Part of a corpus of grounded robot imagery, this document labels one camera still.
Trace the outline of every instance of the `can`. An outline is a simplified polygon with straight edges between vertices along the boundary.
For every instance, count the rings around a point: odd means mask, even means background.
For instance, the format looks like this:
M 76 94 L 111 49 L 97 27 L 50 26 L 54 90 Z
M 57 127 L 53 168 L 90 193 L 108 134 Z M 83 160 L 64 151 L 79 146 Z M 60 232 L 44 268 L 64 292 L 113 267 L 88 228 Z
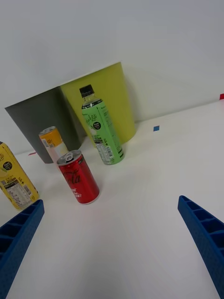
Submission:
M 3 142 L 0 142 L 0 189 L 18 210 L 39 199 L 36 188 Z
M 57 163 L 61 156 L 68 153 L 68 149 L 55 126 L 41 131 L 39 137 L 54 163 Z
M 80 204 L 97 199 L 99 187 L 80 150 L 72 150 L 58 159 L 57 165 Z

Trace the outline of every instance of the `barcode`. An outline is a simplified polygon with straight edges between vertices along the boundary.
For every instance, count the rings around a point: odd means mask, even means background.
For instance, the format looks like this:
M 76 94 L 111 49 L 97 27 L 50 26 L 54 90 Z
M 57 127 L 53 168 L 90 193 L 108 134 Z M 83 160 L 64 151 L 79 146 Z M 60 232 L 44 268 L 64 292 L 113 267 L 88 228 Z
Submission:
M 106 151 L 108 152 L 109 157 L 113 157 L 113 153 L 111 151 L 111 147 L 110 146 L 106 146 Z
M 23 188 L 25 189 L 25 191 L 28 193 L 28 195 L 30 195 L 32 192 L 30 191 L 30 189 L 27 187 L 27 185 L 24 185 Z
M 48 143 L 46 142 L 46 140 L 45 139 L 42 139 L 42 142 L 43 142 L 43 144 L 45 145 L 45 147 L 46 148 L 48 148 L 49 146 L 48 146 Z

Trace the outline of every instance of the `orange and white can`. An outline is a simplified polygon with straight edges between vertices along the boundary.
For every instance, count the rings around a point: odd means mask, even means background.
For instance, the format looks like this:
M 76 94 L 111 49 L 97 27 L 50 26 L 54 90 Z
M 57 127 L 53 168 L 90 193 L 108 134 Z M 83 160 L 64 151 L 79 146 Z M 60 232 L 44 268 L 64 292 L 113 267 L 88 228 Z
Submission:
M 61 156 L 69 152 L 55 126 L 41 131 L 39 137 L 54 163 L 57 163 Z

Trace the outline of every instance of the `bottle label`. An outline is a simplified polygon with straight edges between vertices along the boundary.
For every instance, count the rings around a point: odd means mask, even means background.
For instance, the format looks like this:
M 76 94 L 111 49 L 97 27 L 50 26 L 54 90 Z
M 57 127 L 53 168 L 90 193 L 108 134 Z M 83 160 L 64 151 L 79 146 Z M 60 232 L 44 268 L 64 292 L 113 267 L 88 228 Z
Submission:
M 116 164 L 122 160 L 124 153 L 105 103 L 101 100 L 82 112 L 103 162 Z

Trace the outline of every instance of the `nutrition label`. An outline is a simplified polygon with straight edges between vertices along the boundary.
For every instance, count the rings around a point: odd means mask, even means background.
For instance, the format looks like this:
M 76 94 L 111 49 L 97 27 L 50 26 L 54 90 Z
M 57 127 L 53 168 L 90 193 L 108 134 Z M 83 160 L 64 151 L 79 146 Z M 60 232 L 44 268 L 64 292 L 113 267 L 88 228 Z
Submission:
M 31 194 L 31 191 L 26 185 L 23 188 L 17 179 L 4 187 L 19 207 L 32 203 L 28 195 L 28 193 Z
M 111 151 L 111 147 L 105 146 L 103 143 L 102 144 L 97 144 L 97 149 L 99 154 L 101 155 L 101 158 L 103 161 L 110 161 L 110 158 L 113 157 L 113 153 Z

